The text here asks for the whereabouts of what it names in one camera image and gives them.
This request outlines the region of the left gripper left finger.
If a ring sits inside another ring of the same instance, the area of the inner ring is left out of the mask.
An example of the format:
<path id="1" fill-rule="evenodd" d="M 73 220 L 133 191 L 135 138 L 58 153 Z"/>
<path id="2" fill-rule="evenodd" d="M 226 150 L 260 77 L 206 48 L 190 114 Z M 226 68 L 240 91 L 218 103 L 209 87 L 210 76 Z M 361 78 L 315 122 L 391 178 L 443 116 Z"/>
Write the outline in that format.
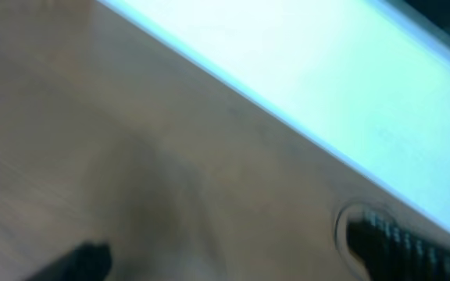
<path id="1" fill-rule="evenodd" d="M 107 243 L 84 243 L 65 253 L 25 281 L 104 281 L 113 266 Z"/>

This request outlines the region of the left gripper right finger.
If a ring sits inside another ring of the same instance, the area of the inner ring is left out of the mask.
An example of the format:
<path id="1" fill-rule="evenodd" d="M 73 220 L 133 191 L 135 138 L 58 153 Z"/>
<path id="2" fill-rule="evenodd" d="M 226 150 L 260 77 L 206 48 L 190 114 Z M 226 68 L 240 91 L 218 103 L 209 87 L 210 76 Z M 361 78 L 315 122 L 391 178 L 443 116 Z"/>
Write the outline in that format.
<path id="1" fill-rule="evenodd" d="M 350 221 L 345 238 L 371 280 L 450 281 L 450 249 L 374 213 Z"/>

